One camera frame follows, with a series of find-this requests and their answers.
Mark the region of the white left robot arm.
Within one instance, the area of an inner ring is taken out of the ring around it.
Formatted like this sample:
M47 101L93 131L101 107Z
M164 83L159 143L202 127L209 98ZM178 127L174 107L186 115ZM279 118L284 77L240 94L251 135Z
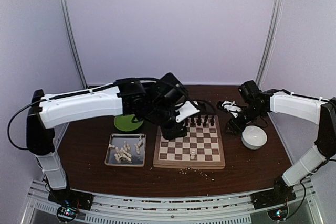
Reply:
M134 115L160 127L172 140L186 135L184 120L201 111L196 101L172 73L162 78L125 78L99 87L62 94L34 92L26 118L26 147L39 161L57 203L74 207L79 197L54 146L55 126L101 116Z

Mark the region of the white chess king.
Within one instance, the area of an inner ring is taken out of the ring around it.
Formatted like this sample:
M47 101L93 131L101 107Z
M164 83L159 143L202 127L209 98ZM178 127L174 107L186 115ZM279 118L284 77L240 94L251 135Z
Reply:
M196 153L197 153L196 149L191 149L190 150L190 160L195 159Z

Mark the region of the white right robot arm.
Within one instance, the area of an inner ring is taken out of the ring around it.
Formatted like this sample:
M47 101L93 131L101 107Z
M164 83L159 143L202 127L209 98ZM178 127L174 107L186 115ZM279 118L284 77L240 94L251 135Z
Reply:
M240 85L238 92L245 105L225 100L218 101L217 108L231 114L225 129L240 136L246 148L257 150L266 144L266 132L252 122L268 114L288 117L293 126L285 126L281 135L303 142L301 157L274 180L273 188L252 195L261 204L293 200L294 186L335 156L335 98L310 97L285 89L262 91L253 80Z

